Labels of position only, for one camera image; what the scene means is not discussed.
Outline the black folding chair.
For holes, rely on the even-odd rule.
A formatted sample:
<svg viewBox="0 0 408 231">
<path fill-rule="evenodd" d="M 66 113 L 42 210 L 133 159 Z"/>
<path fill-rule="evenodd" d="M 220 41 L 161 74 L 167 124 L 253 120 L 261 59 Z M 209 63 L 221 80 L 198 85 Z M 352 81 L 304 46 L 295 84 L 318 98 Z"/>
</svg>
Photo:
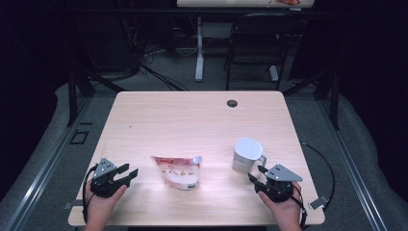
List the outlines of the black folding chair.
<svg viewBox="0 0 408 231">
<path fill-rule="evenodd" d="M 230 89 L 231 66 L 263 65 L 267 71 L 278 66 L 275 89 L 281 77 L 293 37 L 300 28 L 300 20 L 291 15 L 249 13 L 239 17 L 231 26 L 227 56 L 224 63 L 226 88 Z"/>
</svg>

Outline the person's left hand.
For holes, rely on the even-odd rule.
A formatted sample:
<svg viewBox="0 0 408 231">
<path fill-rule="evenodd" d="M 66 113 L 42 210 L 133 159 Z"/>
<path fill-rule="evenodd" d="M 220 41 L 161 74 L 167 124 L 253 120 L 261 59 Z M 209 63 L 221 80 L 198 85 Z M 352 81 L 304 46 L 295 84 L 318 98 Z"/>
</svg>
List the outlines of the person's left hand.
<svg viewBox="0 0 408 231">
<path fill-rule="evenodd" d="M 90 190 L 91 181 L 87 182 L 86 205 L 88 211 L 87 226 L 106 225 L 113 213 L 115 204 L 125 194 L 127 187 L 121 186 L 111 197 L 105 198 L 94 195 Z"/>
</svg>

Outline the white standing desk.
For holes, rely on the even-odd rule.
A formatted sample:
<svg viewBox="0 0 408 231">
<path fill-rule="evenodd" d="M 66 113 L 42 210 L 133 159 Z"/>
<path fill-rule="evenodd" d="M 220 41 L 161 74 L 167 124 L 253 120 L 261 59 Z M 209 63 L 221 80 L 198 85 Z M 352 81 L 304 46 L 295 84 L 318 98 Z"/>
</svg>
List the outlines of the white standing desk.
<svg viewBox="0 0 408 231">
<path fill-rule="evenodd" d="M 177 0 L 178 7 L 188 9 L 285 9 L 290 11 L 301 11 L 302 9 L 312 9 L 316 0 L 300 0 L 300 4 L 290 6 L 282 4 L 276 0 Z M 195 81 L 203 80 L 204 72 L 204 52 L 203 37 L 211 36 L 226 38 L 226 23 L 202 23 L 199 16 L 196 22 L 197 26 L 197 60 L 195 70 Z"/>
</svg>

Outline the black metal stand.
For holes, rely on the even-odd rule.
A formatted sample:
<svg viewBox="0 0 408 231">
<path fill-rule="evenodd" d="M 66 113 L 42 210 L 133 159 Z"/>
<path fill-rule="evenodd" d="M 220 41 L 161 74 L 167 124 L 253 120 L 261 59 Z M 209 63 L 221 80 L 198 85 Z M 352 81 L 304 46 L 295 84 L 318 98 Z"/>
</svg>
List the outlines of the black metal stand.
<svg viewBox="0 0 408 231">
<path fill-rule="evenodd" d="M 124 91 L 124 88 L 112 83 L 103 78 L 95 72 L 86 68 L 73 69 L 68 76 L 68 106 L 69 106 L 69 120 L 67 127 L 71 126 L 78 116 L 77 105 L 77 90 L 79 90 L 85 97 L 93 97 L 95 89 L 90 80 L 99 82 L 103 86 L 115 91 Z"/>
<path fill-rule="evenodd" d="M 331 93 L 329 120 L 332 123 L 333 127 L 336 130 L 339 130 L 340 127 L 338 123 L 338 112 L 340 99 L 340 76 L 337 74 L 336 70 L 323 70 L 323 72 L 301 81 L 294 87 L 291 87 L 288 90 L 284 90 L 283 94 L 285 96 L 292 95 L 316 81 L 318 81 L 319 83 L 313 93 L 313 96 L 316 100 L 323 100 L 327 97 L 328 93 Z"/>
</svg>

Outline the grey tape strip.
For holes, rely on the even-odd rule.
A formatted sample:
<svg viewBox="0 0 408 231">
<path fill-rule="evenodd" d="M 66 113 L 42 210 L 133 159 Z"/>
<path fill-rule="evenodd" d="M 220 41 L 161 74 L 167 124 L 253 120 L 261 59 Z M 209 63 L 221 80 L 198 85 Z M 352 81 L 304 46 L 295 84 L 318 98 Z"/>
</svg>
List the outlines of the grey tape strip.
<svg viewBox="0 0 408 231">
<path fill-rule="evenodd" d="M 83 206 L 82 200 L 75 199 L 75 200 L 73 200 L 71 202 L 65 202 L 64 205 L 63 205 L 63 209 L 71 210 L 73 207 L 76 207 L 76 206 L 81 206 L 82 207 Z"/>
</svg>

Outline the person's right hand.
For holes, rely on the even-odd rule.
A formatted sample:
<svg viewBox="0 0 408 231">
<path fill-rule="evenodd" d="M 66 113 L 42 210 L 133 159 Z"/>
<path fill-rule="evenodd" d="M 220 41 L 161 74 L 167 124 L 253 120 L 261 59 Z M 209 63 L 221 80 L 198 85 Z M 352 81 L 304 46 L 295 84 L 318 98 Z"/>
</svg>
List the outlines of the person's right hand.
<svg viewBox="0 0 408 231">
<path fill-rule="evenodd" d="M 269 208 L 276 223 L 295 223 L 299 224 L 300 206 L 293 200 L 288 199 L 285 202 L 275 203 L 269 199 L 264 192 L 258 192 L 261 200 Z"/>
</svg>

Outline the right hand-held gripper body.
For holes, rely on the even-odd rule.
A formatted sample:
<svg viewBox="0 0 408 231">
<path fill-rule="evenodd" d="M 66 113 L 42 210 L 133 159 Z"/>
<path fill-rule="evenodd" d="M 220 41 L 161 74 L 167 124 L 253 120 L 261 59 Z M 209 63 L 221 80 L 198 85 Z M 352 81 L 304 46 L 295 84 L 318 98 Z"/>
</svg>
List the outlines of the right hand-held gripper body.
<svg viewBox="0 0 408 231">
<path fill-rule="evenodd" d="M 267 181 L 265 193 L 275 203 L 285 202 L 293 195 L 293 182 L 302 182 L 303 178 L 283 165 L 268 168 L 264 174 Z"/>
</svg>

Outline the clear plastic jar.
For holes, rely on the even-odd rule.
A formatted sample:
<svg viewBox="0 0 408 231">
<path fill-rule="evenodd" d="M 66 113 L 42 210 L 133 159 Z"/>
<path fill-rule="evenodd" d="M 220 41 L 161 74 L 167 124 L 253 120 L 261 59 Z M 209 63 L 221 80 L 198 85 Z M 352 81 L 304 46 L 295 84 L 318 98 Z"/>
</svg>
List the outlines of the clear plastic jar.
<svg viewBox="0 0 408 231">
<path fill-rule="evenodd" d="M 232 169 L 238 173 L 248 173 L 256 162 L 262 167 L 266 165 L 263 146 L 250 138 L 241 138 L 234 147 Z"/>
</svg>

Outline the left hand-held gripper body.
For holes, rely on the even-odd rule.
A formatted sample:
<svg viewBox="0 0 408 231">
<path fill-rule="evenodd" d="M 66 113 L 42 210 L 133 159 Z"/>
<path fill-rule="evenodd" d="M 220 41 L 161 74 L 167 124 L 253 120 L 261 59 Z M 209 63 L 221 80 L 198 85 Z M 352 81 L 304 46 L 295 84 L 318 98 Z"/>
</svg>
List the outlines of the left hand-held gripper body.
<svg viewBox="0 0 408 231">
<path fill-rule="evenodd" d="M 111 197 L 121 186 L 125 186 L 125 177 L 115 180 L 118 168 L 107 158 L 102 158 L 92 176 L 90 190 L 97 196 Z"/>
</svg>

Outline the aluminium floor rail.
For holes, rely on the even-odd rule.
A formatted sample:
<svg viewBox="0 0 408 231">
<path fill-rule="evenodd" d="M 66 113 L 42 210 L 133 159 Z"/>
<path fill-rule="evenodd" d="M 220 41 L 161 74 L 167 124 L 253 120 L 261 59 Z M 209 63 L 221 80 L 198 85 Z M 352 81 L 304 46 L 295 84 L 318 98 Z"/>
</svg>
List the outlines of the aluminium floor rail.
<svg viewBox="0 0 408 231">
<path fill-rule="evenodd" d="M 58 105 L 32 158 L 0 202 L 0 231 L 79 231 L 68 223 L 78 206 L 65 210 L 63 205 L 77 199 L 95 147 L 93 105 L 93 99 L 83 99 L 69 127 L 64 104 Z"/>
<path fill-rule="evenodd" d="M 344 169 L 366 214 L 372 231 L 389 231 L 384 219 L 381 217 L 378 208 L 374 203 L 371 193 L 364 182 L 358 167 L 351 156 L 351 152 L 344 141 L 341 131 L 337 130 L 331 122 L 329 109 L 326 103 L 318 100 L 317 105 L 326 126 L 330 130 L 336 145 L 340 149 L 340 156 L 344 164 Z"/>
</svg>

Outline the white and red spouted pouch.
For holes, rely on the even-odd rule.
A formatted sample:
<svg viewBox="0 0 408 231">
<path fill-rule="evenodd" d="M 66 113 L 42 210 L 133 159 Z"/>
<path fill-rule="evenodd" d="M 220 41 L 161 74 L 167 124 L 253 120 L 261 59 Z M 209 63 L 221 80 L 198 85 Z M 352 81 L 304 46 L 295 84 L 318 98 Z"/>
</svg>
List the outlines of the white and red spouted pouch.
<svg viewBox="0 0 408 231">
<path fill-rule="evenodd" d="M 157 170 L 165 185 L 180 191 L 192 191 L 198 188 L 203 158 L 167 158 L 152 156 Z"/>
</svg>

